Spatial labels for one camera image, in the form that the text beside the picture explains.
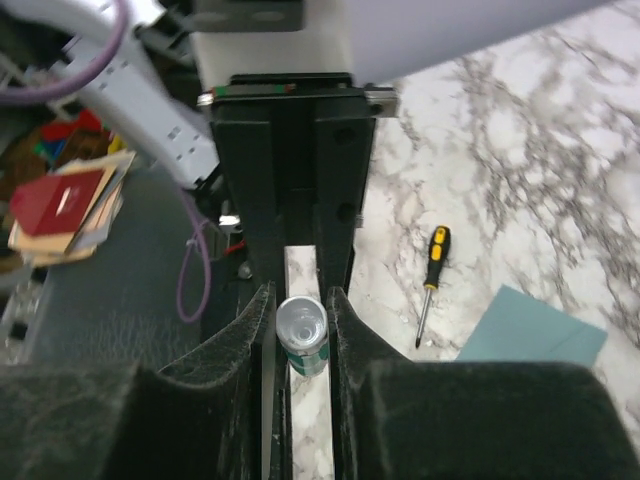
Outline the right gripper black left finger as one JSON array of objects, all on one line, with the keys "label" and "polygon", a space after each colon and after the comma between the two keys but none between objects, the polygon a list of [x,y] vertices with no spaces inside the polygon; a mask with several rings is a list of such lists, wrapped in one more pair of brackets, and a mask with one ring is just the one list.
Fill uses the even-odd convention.
[{"label": "right gripper black left finger", "polygon": [[276,292],[258,288],[206,342],[153,371],[130,365],[1,371],[5,479],[265,479]]}]

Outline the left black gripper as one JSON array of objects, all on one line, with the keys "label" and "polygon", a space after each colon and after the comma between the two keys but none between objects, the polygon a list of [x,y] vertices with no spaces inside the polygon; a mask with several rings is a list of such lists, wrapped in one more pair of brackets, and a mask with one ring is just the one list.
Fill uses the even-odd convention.
[{"label": "left black gripper", "polygon": [[197,97],[212,130],[224,179],[243,226],[253,275],[286,296],[284,236],[276,208],[272,128],[264,107],[300,115],[321,100],[315,114],[316,193],[314,236],[320,295],[349,288],[356,217],[363,203],[376,126],[397,115],[398,94],[388,86],[358,86],[346,72],[234,75]]}]

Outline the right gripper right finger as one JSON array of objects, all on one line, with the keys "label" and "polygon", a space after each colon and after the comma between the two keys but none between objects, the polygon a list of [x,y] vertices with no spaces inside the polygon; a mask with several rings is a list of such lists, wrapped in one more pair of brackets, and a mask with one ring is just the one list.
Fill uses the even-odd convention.
[{"label": "right gripper right finger", "polygon": [[605,387],[570,363],[414,362],[326,296],[339,479],[635,479]]}]

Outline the green white glue stick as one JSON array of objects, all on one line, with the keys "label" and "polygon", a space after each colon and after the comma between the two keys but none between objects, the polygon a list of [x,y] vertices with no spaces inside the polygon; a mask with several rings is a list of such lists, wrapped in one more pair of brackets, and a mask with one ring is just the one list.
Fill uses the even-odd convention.
[{"label": "green white glue stick", "polygon": [[276,312],[276,334],[292,368],[300,375],[320,374],[328,363],[328,318],[325,307],[308,296],[286,299]]}]

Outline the teal envelope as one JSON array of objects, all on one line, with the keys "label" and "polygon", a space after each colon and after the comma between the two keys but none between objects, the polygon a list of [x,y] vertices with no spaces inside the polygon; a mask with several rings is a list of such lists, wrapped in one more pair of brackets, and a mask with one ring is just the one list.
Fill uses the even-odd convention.
[{"label": "teal envelope", "polygon": [[501,287],[457,359],[463,362],[569,362],[591,367],[606,331],[508,286]]}]

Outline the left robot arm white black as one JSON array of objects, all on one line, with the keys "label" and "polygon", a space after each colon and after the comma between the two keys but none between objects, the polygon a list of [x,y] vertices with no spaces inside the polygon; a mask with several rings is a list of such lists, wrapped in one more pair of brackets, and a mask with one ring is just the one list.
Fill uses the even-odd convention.
[{"label": "left robot arm white black", "polygon": [[285,284],[285,250],[312,245],[322,293],[347,288],[374,131],[397,107],[357,48],[370,2],[38,1],[16,12],[68,33],[63,78],[199,207],[238,216],[254,274]]}]

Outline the yellow black screwdriver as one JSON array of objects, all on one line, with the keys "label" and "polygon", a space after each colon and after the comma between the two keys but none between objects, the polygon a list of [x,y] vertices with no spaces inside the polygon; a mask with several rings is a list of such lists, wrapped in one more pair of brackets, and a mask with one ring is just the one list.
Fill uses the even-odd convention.
[{"label": "yellow black screwdriver", "polygon": [[448,259],[451,247],[451,230],[448,226],[439,225],[434,230],[428,245],[427,270],[423,287],[425,298],[419,318],[415,348],[419,348],[424,334],[426,319],[430,308],[431,296],[439,288],[440,276]]}]

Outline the stack of books red cover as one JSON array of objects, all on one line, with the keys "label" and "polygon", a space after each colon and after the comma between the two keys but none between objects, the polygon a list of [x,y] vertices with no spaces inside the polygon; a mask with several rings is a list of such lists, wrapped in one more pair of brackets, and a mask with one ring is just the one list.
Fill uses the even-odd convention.
[{"label": "stack of books red cover", "polygon": [[8,247],[33,267],[85,259],[104,243],[123,205],[122,189],[136,154],[122,150],[72,160],[16,188]]}]

